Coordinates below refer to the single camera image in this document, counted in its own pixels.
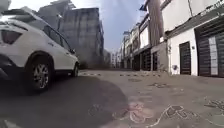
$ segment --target alloy rim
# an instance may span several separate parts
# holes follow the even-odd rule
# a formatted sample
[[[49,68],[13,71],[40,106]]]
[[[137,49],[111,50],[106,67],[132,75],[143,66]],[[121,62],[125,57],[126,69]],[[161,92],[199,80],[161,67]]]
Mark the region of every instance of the alloy rim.
[[[33,79],[34,79],[35,85],[38,88],[40,89],[45,88],[49,82],[48,67],[44,64],[39,64],[36,67],[34,67]]]

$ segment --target alley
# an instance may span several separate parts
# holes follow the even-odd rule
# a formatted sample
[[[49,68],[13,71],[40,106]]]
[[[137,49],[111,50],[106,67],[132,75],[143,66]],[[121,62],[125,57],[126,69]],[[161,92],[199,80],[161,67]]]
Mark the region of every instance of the alley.
[[[132,71],[81,71],[47,92],[1,85],[0,119],[20,128],[215,128],[224,125],[222,79]]]

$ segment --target car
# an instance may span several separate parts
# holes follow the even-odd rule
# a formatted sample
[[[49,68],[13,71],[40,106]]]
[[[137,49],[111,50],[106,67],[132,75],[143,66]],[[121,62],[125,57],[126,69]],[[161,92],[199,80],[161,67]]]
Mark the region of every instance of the car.
[[[39,92],[59,73],[78,76],[79,61],[66,39],[28,8],[0,16],[0,74],[22,80],[25,89]]]

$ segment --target tire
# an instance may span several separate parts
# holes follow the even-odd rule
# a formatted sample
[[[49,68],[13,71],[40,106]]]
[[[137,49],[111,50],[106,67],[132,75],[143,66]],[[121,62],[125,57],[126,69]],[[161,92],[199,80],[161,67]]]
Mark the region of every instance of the tire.
[[[78,77],[79,74],[79,66],[75,64],[73,71],[71,72],[71,77]]]
[[[26,91],[28,93],[45,91],[52,79],[52,65],[48,59],[38,57],[26,67]]]

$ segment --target wheel arch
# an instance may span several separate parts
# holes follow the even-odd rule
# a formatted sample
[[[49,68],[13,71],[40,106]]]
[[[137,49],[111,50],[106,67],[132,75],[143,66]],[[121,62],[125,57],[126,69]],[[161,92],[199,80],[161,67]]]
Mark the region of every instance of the wheel arch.
[[[29,56],[29,58],[28,58],[28,60],[27,60],[27,62],[25,64],[25,67],[29,66],[34,60],[36,60],[39,57],[46,57],[47,59],[49,59],[49,62],[51,63],[53,70],[55,69],[53,57],[49,53],[44,52],[44,51],[35,51],[35,52],[33,52]]]

